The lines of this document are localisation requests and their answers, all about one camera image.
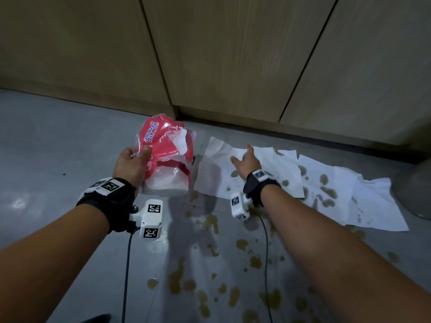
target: wooden cabinet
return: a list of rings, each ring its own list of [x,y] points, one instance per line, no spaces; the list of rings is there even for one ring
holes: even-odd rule
[[[174,105],[279,121],[335,0],[142,0]]]
[[[281,123],[431,151],[431,0],[339,0]]]
[[[174,115],[139,0],[1,0],[0,87]]]

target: stained paper towel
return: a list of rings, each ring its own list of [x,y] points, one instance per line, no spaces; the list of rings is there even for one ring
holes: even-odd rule
[[[389,231],[408,231],[404,217],[390,194],[391,180],[357,177],[346,224]]]
[[[253,147],[262,169],[277,179],[281,187],[293,197],[302,198],[304,192],[296,151],[276,151],[272,147]],[[242,159],[246,150],[233,148],[224,141],[211,137],[199,163],[194,189],[202,194],[229,199],[233,192],[242,192],[244,181],[230,161],[233,155]]]
[[[344,225],[357,181],[354,173],[300,155],[299,168],[304,186],[303,203]]]

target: cabinet panel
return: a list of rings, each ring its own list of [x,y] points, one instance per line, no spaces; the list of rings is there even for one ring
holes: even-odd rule
[[[0,87],[173,114],[139,0],[1,3]]]
[[[276,122],[335,0],[142,0],[174,105]]]
[[[431,150],[431,0],[339,0],[281,123]]]

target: gray cylindrical object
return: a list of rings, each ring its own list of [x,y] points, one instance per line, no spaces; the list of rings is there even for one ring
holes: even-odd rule
[[[406,209],[431,220],[431,158],[397,176],[392,190]]]

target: plastic wrapper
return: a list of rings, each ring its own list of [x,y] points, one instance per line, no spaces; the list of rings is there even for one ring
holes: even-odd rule
[[[136,135],[137,154],[151,146],[145,181],[139,192],[160,196],[186,194],[190,185],[196,133],[166,114],[148,118]]]

